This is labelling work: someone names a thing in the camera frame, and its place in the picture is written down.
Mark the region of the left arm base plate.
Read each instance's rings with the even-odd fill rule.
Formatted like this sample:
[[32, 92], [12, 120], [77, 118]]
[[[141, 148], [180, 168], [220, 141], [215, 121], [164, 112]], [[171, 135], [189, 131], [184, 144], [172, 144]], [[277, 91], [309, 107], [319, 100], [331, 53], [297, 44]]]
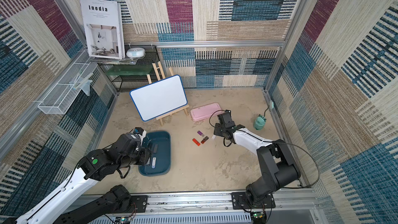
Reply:
[[147, 207], [148, 196], [147, 195], [131, 195], [128, 204], [128, 213], [144, 213]]

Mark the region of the black usb flash drive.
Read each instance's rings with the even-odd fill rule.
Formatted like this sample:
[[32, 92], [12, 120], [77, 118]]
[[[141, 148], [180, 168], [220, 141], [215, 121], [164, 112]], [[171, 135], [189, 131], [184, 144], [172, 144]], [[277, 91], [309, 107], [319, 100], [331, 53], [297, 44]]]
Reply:
[[154, 149], [153, 149], [153, 153], [157, 153], [158, 150], [158, 144], [155, 144]]

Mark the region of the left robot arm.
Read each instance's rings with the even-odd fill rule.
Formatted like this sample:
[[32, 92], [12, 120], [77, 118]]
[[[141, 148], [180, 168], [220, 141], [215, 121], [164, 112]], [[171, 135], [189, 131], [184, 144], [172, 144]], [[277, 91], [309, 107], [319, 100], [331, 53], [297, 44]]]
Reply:
[[53, 192], [31, 210], [19, 217], [9, 217], [6, 224], [87, 224], [105, 214], [135, 211], [128, 190], [118, 185], [97, 200], [73, 211], [66, 210], [87, 190], [106, 176], [131, 166], [144, 166], [151, 156], [149, 148], [143, 146], [147, 132], [134, 128], [122, 134], [109, 148], [96, 149], [81, 158], [72, 173]]

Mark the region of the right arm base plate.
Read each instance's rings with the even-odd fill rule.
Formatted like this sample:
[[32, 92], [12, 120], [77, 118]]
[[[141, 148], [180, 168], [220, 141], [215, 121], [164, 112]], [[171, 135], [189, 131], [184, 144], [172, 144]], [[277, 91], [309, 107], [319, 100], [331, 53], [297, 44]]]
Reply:
[[233, 209], [253, 210], [253, 209], [272, 209], [276, 207], [273, 197], [268, 194], [260, 198], [248, 197], [246, 192], [237, 191], [231, 193]]

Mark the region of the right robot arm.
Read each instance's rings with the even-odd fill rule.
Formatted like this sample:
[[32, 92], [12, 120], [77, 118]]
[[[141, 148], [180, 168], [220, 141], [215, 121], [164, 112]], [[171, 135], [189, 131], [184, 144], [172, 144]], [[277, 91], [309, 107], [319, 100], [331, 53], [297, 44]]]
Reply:
[[288, 186], [301, 177], [301, 171], [289, 148], [283, 140], [262, 138], [245, 126], [236, 125], [231, 111], [215, 111], [218, 122], [213, 125], [214, 135], [223, 138], [225, 147], [239, 145], [258, 158], [261, 176], [246, 187], [245, 197], [250, 206], [263, 203], [274, 192]]

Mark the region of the lilac white usb drive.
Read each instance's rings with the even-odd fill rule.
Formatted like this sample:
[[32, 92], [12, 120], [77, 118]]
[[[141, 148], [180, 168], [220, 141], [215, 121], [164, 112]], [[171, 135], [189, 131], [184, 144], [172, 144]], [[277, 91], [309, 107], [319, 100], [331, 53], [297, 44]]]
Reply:
[[151, 162], [151, 168], [152, 169], [155, 169], [156, 159], [157, 159], [156, 157], [152, 158], [152, 162]]

